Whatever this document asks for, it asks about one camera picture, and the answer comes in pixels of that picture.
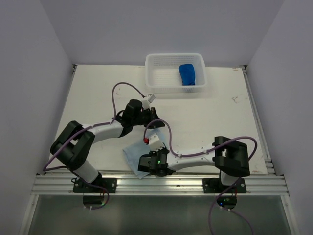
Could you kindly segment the light blue towel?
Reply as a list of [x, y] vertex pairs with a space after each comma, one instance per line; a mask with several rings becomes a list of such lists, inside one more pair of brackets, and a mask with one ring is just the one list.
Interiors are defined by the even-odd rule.
[[[151, 130], [146, 132], [146, 137], [150, 137], [153, 134], [157, 134], [159, 138], [162, 140], [164, 143], [164, 136], [163, 134], [157, 130]], [[138, 163], [139, 163], [139, 158], [144, 155], [148, 154], [151, 150], [148, 146], [148, 144], [145, 144], [143, 141], [138, 141], [126, 148], [123, 149], [124, 154], [126, 156], [126, 160], [128, 162], [128, 165], [130, 169], [134, 172], [134, 174], [139, 178], [142, 179], [143, 177], [149, 175], [149, 173], [138, 171]]]

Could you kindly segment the dark blue towel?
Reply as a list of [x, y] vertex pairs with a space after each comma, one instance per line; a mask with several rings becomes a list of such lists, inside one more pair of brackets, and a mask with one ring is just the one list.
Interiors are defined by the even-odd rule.
[[180, 65], [179, 74], [183, 86], [195, 86], [195, 69], [192, 64]]

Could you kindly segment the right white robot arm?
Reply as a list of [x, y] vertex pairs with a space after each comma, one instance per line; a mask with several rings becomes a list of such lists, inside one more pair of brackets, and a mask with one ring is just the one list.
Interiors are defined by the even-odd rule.
[[204, 193], [246, 193], [243, 178], [250, 175], [250, 169], [245, 143], [218, 136], [214, 138], [212, 150], [179, 153], [171, 152], [156, 134], [148, 139], [145, 138], [144, 142], [150, 152], [140, 156], [139, 171], [164, 177], [186, 168], [214, 166], [220, 171], [219, 176], [202, 179]]

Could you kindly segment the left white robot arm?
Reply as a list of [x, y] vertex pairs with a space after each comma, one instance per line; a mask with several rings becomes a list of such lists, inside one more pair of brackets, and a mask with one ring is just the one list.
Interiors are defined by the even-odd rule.
[[164, 127], [154, 107], [143, 101], [131, 99], [125, 109], [115, 112], [111, 121], [82, 125], [77, 121], [67, 124], [50, 148], [54, 159], [77, 176], [75, 193], [110, 193], [110, 183], [87, 160], [93, 144], [111, 138], [121, 138], [129, 134], [133, 127], [147, 129]]

